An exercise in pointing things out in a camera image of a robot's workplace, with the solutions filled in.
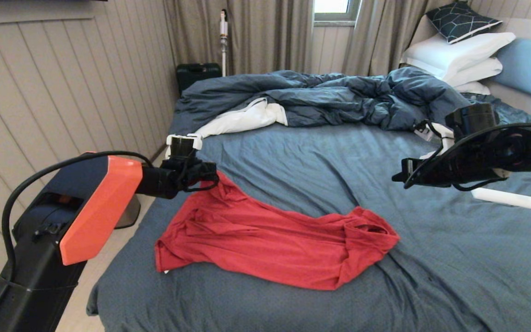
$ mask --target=floor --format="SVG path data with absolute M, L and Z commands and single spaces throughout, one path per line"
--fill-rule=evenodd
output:
M 153 164 L 159 166 L 161 159 L 158 158 Z M 104 327 L 101 325 L 99 317 L 89 317 L 85 312 L 87 298 L 93 285 L 97 279 L 104 273 L 106 267 L 110 265 L 112 259 L 118 254 L 118 251 L 128 242 L 134 235 L 136 229 L 139 227 L 141 219 L 145 216 L 154 197 L 137 195 L 139 202 L 141 202 L 141 214 L 132 227 L 125 229 L 116 229 L 112 232 L 110 239 L 100 253 L 93 259 L 90 259 L 81 277 L 79 278 L 79 285 L 73 291 L 71 300 L 67 304 L 65 313 L 57 326 L 57 332 L 103 332 Z

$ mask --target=window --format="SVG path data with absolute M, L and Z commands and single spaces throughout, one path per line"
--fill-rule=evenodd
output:
M 355 21 L 360 0 L 315 0 L 315 21 Z

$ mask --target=headboard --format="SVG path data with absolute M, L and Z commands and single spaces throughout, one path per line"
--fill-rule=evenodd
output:
M 523 60 L 530 56 L 531 19 L 497 19 L 503 21 L 503 23 L 493 29 L 493 32 L 513 32 L 518 39 L 507 46 L 507 50 L 501 50 L 502 59 L 499 60 L 503 63 L 503 71 L 506 71 L 506 67 L 508 67 L 508 71 L 496 79 L 489 78 L 482 81 L 482 83 L 489 87 L 493 96 L 500 98 L 515 108 L 531 113 L 531 78 L 525 76 L 525 73 L 530 71 L 529 65 L 531 63 L 528 63 L 523 68 L 514 65 L 514 63 L 517 64 L 515 61 Z M 417 26 L 417 30 L 415 30 L 411 44 L 426 40 L 436 33 L 436 28 L 432 26 L 427 16 L 424 15 Z

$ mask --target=white pillow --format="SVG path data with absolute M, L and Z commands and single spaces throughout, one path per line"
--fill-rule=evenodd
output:
M 466 84 L 455 86 L 454 88 L 458 92 L 470 92 L 470 93 L 477 93 L 479 95 L 490 95 L 491 94 L 491 90 L 489 90 L 489 88 L 480 84 L 479 82 L 469 82 Z
M 447 81 L 461 70 L 485 61 L 515 38 L 511 32 L 480 34 L 450 45 L 442 35 L 436 34 L 409 47 L 401 63 L 409 63 Z
M 501 73 L 503 65 L 497 58 L 488 58 L 477 65 L 461 70 L 449 80 L 444 80 L 451 86 L 459 86 L 469 82 L 482 80 Z

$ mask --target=crumpled duvet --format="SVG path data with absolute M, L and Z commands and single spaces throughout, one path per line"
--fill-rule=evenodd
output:
M 260 97 L 283 107 L 290 127 L 363 122 L 382 130 L 411 130 L 423 119 L 444 124 L 445 115 L 470 105 L 447 83 L 411 67 L 371 77 L 283 70 L 194 83 L 177 101 L 172 134 L 196 132 Z

